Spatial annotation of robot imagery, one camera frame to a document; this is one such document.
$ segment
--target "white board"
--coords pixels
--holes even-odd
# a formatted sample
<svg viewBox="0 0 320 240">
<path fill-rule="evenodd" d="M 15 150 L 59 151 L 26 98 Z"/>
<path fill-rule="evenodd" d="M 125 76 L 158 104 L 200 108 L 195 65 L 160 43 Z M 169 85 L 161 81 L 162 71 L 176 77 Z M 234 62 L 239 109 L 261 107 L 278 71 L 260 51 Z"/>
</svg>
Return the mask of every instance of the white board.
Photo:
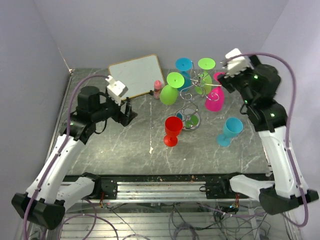
<svg viewBox="0 0 320 240">
<path fill-rule="evenodd" d="M 111 64 L 108 69 L 116 81 L 121 81 L 127 86 L 128 91 L 124 99 L 149 93 L 154 89 L 156 80 L 164 83 L 158 57 L 155 54 Z"/>
</svg>

